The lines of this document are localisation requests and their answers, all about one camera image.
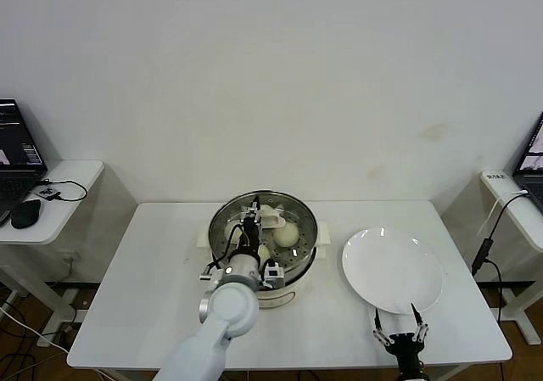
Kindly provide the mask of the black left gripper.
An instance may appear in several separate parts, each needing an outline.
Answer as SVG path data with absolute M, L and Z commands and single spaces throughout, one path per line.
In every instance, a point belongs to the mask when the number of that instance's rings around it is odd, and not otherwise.
M 239 249 L 246 254 L 258 255 L 260 247 L 260 225 L 256 221 L 261 220 L 260 196 L 255 195 L 252 200 L 252 210 L 248 210 L 243 215 L 242 242 Z

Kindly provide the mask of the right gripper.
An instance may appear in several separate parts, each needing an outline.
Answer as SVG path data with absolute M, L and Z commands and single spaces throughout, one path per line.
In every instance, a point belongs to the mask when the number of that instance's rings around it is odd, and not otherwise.
M 383 332 L 379 310 L 375 309 L 373 336 L 382 346 L 388 346 L 388 353 L 396 358 L 400 373 L 398 380 L 424 380 L 423 364 L 418 354 L 424 348 L 428 324 L 413 303 L 411 309 L 417 324 L 415 333 L 396 333 L 389 338 Z

